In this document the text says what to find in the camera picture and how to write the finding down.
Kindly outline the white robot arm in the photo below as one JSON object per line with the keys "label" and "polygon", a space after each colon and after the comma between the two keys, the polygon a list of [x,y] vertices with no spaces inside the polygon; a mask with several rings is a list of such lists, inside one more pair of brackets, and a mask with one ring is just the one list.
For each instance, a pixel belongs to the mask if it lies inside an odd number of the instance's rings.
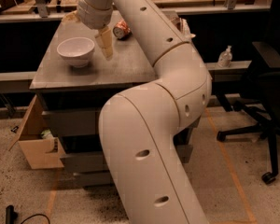
{"label": "white robot arm", "polygon": [[174,137],[200,118],[211,77],[192,43],[151,0],[79,0],[77,14],[104,29],[117,9],[155,80],[110,98],[99,116],[105,159],[131,224],[209,224]]}

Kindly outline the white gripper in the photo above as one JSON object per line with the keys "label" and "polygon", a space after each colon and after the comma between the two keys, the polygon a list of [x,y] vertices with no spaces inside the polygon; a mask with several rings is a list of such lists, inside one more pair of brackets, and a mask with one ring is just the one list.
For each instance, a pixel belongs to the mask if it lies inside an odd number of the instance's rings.
{"label": "white gripper", "polygon": [[98,9],[85,0],[78,0],[77,10],[67,13],[62,23],[78,23],[82,21],[90,29],[98,30],[95,40],[103,55],[110,59],[113,55],[112,33],[107,26],[111,21],[113,8]]}

